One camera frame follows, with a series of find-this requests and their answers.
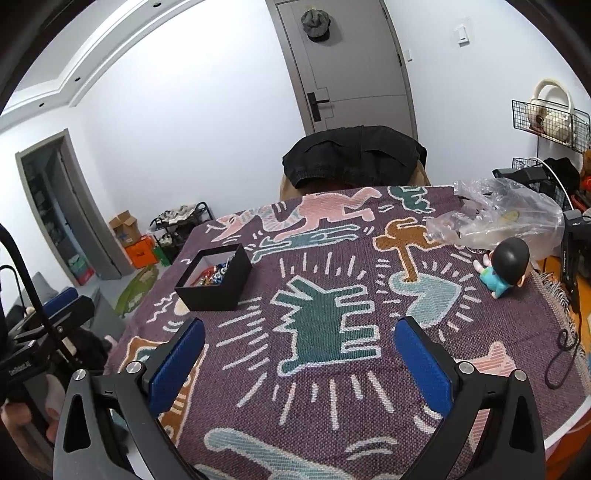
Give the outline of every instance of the metal screw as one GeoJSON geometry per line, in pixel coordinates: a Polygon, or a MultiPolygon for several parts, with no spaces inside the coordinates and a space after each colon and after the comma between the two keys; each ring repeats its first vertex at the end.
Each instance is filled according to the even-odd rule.
{"type": "Polygon", "coordinates": [[[129,374],[136,374],[142,370],[142,364],[140,362],[131,362],[125,367],[125,371],[129,374]]]}
{"type": "Polygon", "coordinates": [[[72,375],[72,378],[74,380],[78,381],[78,380],[82,380],[85,376],[86,376],[86,370],[84,370],[83,368],[80,368],[79,370],[76,370],[74,372],[74,375],[72,375]]]}
{"type": "Polygon", "coordinates": [[[474,373],[474,365],[472,365],[471,363],[468,363],[468,362],[462,362],[460,364],[460,372],[462,372],[463,374],[466,374],[466,375],[470,375],[470,374],[474,373]]]}
{"type": "Polygon", "coordinates": [[[525,380],[527,380],[527,375],[523,370],[515,370],[513,374],[515,375],[515,378],[520,382],[524,382],[525,380]]]}

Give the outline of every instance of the white wall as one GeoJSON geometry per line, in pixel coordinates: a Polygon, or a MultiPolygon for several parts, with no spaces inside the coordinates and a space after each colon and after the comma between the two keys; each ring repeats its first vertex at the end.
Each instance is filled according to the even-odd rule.
{"type": "MultiPolygon", "coordinates": [[[[413,58],[406,65],[433,184],[490,177],[513,157],[534,155],[537,137],[513,129],[511,101],[529,101],[542,78],[561,80],[575,107],[591,112],[591,99],[566,61],[504,0],[385,2],[402,49],[413,58]],[[454,34],[460,24],[471,40],[461,48],[454,34]]],[[[542,154],[580,162],[566,147],[552,148],[542,154]]]]}
{"type": "Polygon", "coordinates": [[[133,46],[77,109],[109,197],[146,228],[205,201],[221,216],[276,202],[304,136],[264,0],[206,0],[133,46]]]}
{"type": "MultiPolygon", "coordinates": [[[[15,153],[24,151],[65,128],[70,131],[74,150],[90,192],[100,211],[108,218],[113,215],[115,208],[95,169],[93,153],[86,142],[76,109],[58,108],[23,122],[0,135],[0,223],[14,237],[31,276],[37,271],[42,272],[49,285],[58,291],[71,285],[71,282],[51,253],[33,217],[18,174],[15,153]]],[[[12,264],[6,250],[0,246],[0,264],[5,263],[12,264]]],[[[9,272],[3,272],[2,303],[5,311],[12,306],[17,295],[13,276],[9,272]]]]}

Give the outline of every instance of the black box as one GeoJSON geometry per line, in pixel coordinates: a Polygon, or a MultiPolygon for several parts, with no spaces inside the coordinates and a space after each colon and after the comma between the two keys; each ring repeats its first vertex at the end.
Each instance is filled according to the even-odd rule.
{"type": "Polygon", "coordinates": [[[233,310],[238,305],[251,269],[251,261],[242,244],[200,250],[178,281],[175,291],[192,312],[233,310]],[[203,270],[224,263],[232,254],[234,256],[220,284],[190,286],[203,270]]]}

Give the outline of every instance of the human hand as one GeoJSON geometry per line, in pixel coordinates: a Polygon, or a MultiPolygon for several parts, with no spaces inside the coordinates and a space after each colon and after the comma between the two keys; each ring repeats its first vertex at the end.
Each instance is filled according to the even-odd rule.
{"type": "MultiPolygon", "coordinates": [[[[50,420],[46,438],[51,443],[55,443],[65,391],[60,381],[53,375],[47,375],[47,384],[48,393],[45,409],[50,420]]],[[[29,407],[24,403],[5,403],[1,410],[2,422],[22,455],[33,467],[51,475],[53,458],[48,458],[26,430],[26,426],[33,420],[29,407]]]]}

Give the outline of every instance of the black jacket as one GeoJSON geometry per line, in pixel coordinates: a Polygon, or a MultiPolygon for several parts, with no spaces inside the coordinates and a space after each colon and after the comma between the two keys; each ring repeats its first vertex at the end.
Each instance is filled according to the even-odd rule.
{"type": "Polygon", "coordinates": [[[389,127],[337,128],[302,138],[283,157],[295,188],[309,179],[341,181],[353,187],[406,185],[423,166],[427,150],[389,127]]]}

